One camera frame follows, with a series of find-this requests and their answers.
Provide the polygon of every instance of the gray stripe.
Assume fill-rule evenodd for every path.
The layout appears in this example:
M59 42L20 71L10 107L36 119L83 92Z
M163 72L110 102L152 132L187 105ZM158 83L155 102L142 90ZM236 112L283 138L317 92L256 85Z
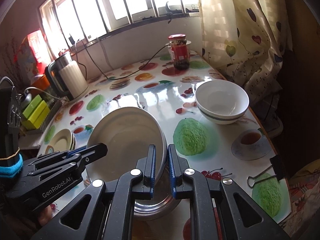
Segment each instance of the gray stripe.
M241 117L241 116L239 116L239 117L231 118L231 119L218 118L218 117L214 117L214 116L208 115L207 113L205 113L204 111L202 111L199 107L198 107L198 109L199 109L200 112L201 112L202 114L204 114L205 116L210 117L210 118L215 119L215 120L218 120L218 121L233 121L233 120L237 120L237 119L239 119L239 118Z

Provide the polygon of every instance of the jar lid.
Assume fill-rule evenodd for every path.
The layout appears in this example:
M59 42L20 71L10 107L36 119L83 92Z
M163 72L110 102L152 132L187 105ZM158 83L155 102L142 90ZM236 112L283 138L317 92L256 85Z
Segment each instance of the jar lid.
M170 35L168 37L169 40L176 40L176 39L181 39L181 38L185 38L186 35L185 34L174 34L174 35Z

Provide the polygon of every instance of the patterned cloth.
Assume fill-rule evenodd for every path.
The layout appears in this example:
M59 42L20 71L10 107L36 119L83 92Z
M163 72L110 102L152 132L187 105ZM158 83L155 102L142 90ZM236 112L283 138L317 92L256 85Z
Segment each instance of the patterned cloth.
M292 213L279 225L292 239L300 237L320 208L319 171L320 159L302 168L289 180Z
M285 0L200 0L204 57L254 105L276 81L290 33Z

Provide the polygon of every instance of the metal screw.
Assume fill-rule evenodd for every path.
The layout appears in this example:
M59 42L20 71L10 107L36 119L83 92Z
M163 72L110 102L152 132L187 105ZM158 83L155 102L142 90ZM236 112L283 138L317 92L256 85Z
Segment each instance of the metal screw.
M193 174L195 174L195 170L194 169L186 169L184 171L184 173L187 174L187 175L193 175Z
M94 187L101 187L103 184L103 181L101 179L96 179L94 182L92 182L92 186Z
M223 178L222 182L226 185L231 185L232 184L232 179L230 178Z
M138 176L141 173L141 171L139 169L133 169L130 171L130 174L132 176Z

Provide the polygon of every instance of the curtain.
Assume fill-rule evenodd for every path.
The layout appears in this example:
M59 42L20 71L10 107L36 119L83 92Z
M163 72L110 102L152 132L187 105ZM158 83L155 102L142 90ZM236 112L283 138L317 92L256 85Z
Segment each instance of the curtain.
M288 25L284 0L200 0L203 56L244 88L251 106L281 86L276 81Z

